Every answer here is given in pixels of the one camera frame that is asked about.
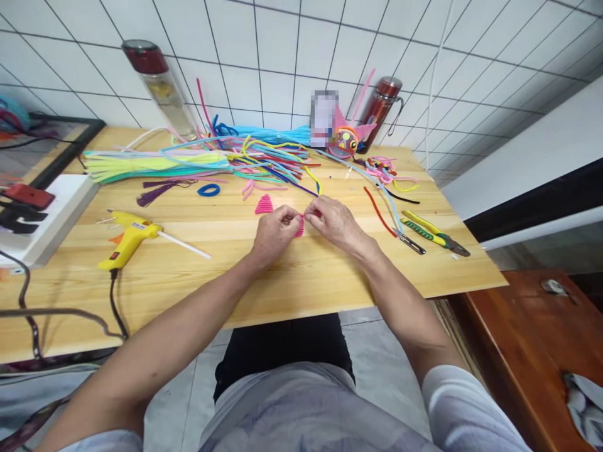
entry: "white tile wall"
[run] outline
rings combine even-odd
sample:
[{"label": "white tile wall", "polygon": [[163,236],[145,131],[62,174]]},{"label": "white tile wall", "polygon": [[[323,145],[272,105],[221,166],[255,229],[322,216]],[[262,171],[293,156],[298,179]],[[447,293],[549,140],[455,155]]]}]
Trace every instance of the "white tile wall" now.
[{"label": "white tile wall", "polygon": [[[377,143],[424,160],[449,0],[27,0],[0,3],[0,94],[27,109],[153,127],[163,118],[119,48],[158,44],[194,121],[289,129],[314,90],[348,119],[362,83],[403,83]],[[442,186],[603,75],[600,0],[455,0],[434,83],[430,174]]]}]

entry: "yellow glue gun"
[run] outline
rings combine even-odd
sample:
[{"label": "yellow glue gun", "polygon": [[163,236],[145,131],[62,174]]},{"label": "yellow glue gun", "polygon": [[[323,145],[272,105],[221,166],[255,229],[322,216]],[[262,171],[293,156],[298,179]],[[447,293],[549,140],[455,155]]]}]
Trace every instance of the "yellow glue gun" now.
[{"label": "yellow glue gun", "polygon": [[109,210],[109,212],[115,223],[124,227],[124,235],[113,254],[99,264],[100,269],[108,271],[123,268],[140,242],[144,239],[155,239],[159,236],[157,233],[163,231],[161,226],[132,213],[119,210]]}]

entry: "person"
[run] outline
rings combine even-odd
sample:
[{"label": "person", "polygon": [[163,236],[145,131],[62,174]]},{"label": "person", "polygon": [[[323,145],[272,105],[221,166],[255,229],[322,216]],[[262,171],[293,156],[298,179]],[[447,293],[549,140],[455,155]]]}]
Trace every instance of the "person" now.
[{"label": "person", "polygon": [[[421,385],[433,442],[355,393],[334,314],[234,330],[216,369],[215,416],[200,450],[529,450],[467,371],[431,306],[350,210],[320,196],[305,219],[366,275]],[[251,252],[120,347],[78,389],[38,450],[142,451],[153,396],[212,341],[300,225],[300,213],[286,205],[263,216]]]}]

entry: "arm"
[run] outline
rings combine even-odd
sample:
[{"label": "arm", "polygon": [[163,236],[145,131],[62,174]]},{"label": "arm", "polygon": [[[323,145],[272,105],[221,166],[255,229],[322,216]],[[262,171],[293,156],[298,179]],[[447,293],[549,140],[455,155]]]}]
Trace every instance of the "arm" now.
[{"label": "arm", "polygon": [[125,429],[143,436],[153,396],[212,341],[251,284],[285,251],[301,225],[281,206],[263,216],[251,252],[233,268],[159,315],[78,389],[38,451],[56,451],[80,439]]},{"label": "arm", "polygon": [[404,348],[419,384],[430,369],[440,364],[465,369],[432,307],[381,251],[377,242],[362,231],[346,206],[321,196],[308,206],[305,218],[331,243],[346,251],[362,269],[371,285],[375,304]]}]

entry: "wire cutter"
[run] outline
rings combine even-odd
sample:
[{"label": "wire cutter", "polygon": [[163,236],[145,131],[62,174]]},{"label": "wire cutter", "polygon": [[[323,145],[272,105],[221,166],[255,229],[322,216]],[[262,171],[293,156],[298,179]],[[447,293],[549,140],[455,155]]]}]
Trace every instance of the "wire cutter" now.
[{"label": "wire cutter", "polygon": [[444,234],[429,221],[422,219],[418,215],[415,215],[410,210],[403,210],[402,213],[408,217],[402,218],[402,223],[422,237],[431,240],[432,242],[437,243],[439,246],[449,249],[460,256],[471,256],[471,253],[466,248],[464,248],[458,242],[452,240],[449,235]]},{"label": "wire cutter", "polygon": [[427,251],[425,251],[424,248],[422,248],[421,246],[419,246],[419,244],[417,244],[416,242],[413,242],[407,236],[405,236],[404,234],[402,234],[402,232],[399,231],[397,228],[392,228],[392,229],[394,230],[394,232],[398,236],[399,240],[402,241],[402,243],[405,243],[406,245],[410,246],[417,253],[419,253],[419,254],[425,254],[427,252]]}]

